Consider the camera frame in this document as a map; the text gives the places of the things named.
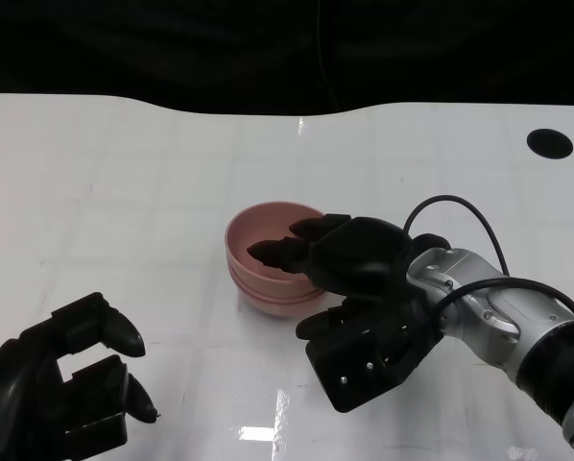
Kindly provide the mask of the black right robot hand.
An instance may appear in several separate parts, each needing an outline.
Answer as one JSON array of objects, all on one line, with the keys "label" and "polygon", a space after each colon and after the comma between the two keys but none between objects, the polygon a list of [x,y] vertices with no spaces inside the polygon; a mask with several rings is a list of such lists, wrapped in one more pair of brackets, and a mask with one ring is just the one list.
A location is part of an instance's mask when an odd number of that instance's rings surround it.
[{"label": "black right robot hand", "polygon": [[345,298],[341,305],[301,321],[296,328],[300,340],[326,336],[362,320],[367,312],[394,313],[404,306],[425,311],[423,291],[406,280],[408,268],[430,249],[450,248],[435,234],[412,238],[386,221],[344,214],[303,219],[289,230],[291,237],[256,242],[248,254],[267,267],[305,275],[314,287]]}]

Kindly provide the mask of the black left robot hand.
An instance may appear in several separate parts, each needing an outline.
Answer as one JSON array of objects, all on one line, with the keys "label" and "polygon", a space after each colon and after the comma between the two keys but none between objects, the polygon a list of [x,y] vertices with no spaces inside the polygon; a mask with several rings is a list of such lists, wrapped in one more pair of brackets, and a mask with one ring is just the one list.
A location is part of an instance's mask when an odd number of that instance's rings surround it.
[{"label": "black left robot hand", "polygon": [[0,460],[85,460],[128,441],[126,418],[159,417],[123,356],[142,357],[132,322],[99,292],[0,347]]}]

